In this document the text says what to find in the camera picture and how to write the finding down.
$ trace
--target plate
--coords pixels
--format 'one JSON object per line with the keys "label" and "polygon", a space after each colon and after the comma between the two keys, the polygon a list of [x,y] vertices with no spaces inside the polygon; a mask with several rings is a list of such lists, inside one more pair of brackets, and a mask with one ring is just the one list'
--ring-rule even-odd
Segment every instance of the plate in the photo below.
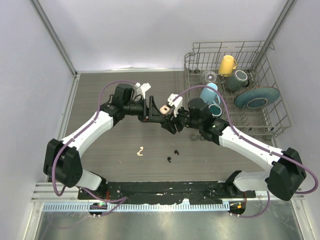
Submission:
{"label": "plate", "polygon": [[278,89],[270,86],[252,88],[240,93],[234,105],[240,109],[258,109],[274,103],[280,97]]}

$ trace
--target white wall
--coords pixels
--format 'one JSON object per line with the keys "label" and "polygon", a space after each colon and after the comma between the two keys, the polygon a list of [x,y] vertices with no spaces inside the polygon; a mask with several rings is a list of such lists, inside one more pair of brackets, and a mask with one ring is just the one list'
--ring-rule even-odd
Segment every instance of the white wall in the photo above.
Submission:
{"label": "white wall", "polygon": [[28,0],[2,0],[0,23],[0,238],[20,240],[72,75]]}
{"label": "white wall", "polygon": [[40,0],[78,71],[183,68],[199,41],[267,38],[286,0]]}
{"label": "white wall", "polygon": [[[311,168],[318,178],[320,178],[319,10],[319,0],[298,0],[274,40],[276,51],[270,50],[268,53],[292,120],[292,127],[277,140],[282,148],[292,147],[298,150],[303,164]],[[314,184],[310,175],[305,182],[303,185],[305,190]],[[305,197],[312,209],[314,226],[318,227],[320,189]]]}

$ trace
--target dish rack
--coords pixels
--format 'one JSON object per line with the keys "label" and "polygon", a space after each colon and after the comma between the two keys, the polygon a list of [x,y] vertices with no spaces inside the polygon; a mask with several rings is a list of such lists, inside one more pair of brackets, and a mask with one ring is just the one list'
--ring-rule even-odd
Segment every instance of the dish rack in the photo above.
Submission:
{"label": "dish rack", "polygon": [[[235,97],[246,89],[257,87],[278,88],[275,75],[266,55],[266,49],[275,50],[272,42],[266,41],[225,41],[225,42],[195,42],[193,52],[184,56],[186,87],[200,85],[203,71],[212,70],[218,74],[220,62],[224,55],[231,55],[237,62],[237,70],[243,70],[248,75],[249,85],[245,89],[232,92],[224,84],[224,77],[218,75],[214,82],[223,96],[230,113],[231,121],[236,128],[254,138],[271,140],[291,126],[287,109],[280,97],[272,104],[256,109],[240,109],[234,105]],[[187,93],[187,101],[199,98],[202,88],[195,88]],[[226,109],[220,104],[227,119]],[[203,139],[196,129],[191,130],[191,139]]]}

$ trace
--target gray mug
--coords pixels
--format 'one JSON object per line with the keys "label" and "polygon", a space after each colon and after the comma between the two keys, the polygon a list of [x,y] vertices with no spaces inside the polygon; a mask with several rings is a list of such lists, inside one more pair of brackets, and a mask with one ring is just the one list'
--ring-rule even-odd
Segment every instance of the gray mug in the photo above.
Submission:
{"label": "gray mug", "polygon": [[247,83],[248,76],[242,70],[237,70],[231,76],[225,78],[225,86],[231,91],[238,91]]}

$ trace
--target dark wooden floor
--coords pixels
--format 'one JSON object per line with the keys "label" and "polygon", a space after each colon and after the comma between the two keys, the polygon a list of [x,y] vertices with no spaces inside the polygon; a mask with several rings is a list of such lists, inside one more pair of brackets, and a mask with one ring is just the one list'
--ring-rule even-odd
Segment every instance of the dark wooden floor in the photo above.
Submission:
{"label": "dark wooden floor", "polygon": [[[171,93],[185,89],[182,71],[82,74],[77,88],[67,135],[84,124],[97,109],[98,97],[106,84],[117,80],[150,83],[161,107]],[[116,85],[105,91],[106,102]],[[143,156],[137,156],[140,147]],[[108,181],[201,181],[225,180],[235,170],[261,170],[240,154],[207,141],[191,141],[190,129],[172,135],[160,124],[141,123],[126,116],[103,134],[82,156],[84,169]]]}

